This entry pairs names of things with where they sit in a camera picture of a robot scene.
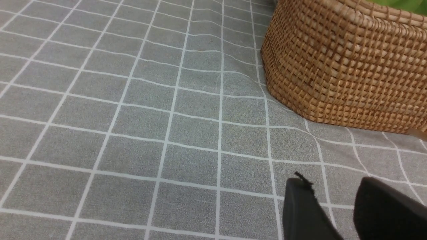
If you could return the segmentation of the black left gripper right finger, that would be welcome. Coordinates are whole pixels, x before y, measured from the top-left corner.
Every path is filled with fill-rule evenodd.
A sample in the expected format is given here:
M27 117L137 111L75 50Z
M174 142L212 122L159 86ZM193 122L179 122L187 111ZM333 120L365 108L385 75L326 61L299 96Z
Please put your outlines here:
M361 240L425 240L427 208L382 181L364 177L353 222Z

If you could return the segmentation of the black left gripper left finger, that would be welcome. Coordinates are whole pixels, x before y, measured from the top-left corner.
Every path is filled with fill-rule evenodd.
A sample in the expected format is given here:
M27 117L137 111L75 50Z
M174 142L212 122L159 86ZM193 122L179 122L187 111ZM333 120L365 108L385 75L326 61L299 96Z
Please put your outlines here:
M319 201L313 183L299 172L286 180L282 226L284 240L342 240Z

